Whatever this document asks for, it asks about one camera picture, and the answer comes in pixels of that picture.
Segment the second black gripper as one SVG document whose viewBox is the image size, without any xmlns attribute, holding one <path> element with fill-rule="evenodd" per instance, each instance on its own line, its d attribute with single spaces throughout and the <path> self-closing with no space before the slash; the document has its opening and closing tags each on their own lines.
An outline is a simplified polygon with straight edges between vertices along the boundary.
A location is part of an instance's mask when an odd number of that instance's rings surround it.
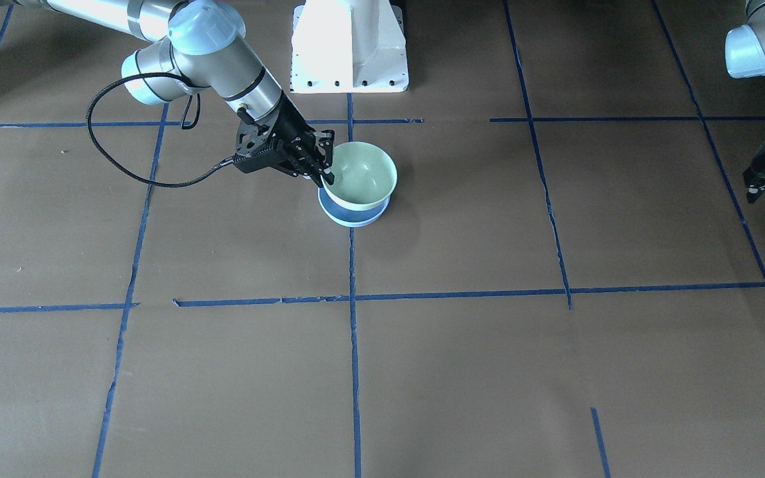
<svg viewBox="0 0 765 478">
<path fill-rule="evenodd" d="M 251 112 L 237 110 L 234 166 L 243 173 L 267 167 L 291 177 L 306 177 L 316 187 L 330 187 L 334 130 L 315 132 L 296 110 L 274 110 L 254 119 Z"/>
</svg>

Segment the second grey blue robot arm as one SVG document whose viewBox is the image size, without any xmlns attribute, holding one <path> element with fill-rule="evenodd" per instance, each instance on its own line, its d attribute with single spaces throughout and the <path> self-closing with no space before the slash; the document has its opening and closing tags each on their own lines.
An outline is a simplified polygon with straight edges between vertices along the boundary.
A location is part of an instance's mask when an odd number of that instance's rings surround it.
<svg viewBox="0 0 765 478">
<path fill-rule="evenodd" d="M 121 78 L 88 106 L 87 127 L 104 95 L 125 86 L 145 105 L 213 90 L 240 120 L 234 153 L 216 164 L 252 173 L 271 167 L 304 177 L 317 187 L 333 185 L 335 134 L 307 124 L 279 82 L 246 42 L 242 15 L 216 1 L 25 1 L 146 40 L 149 46 L 124 60 Z"/>
</svg>

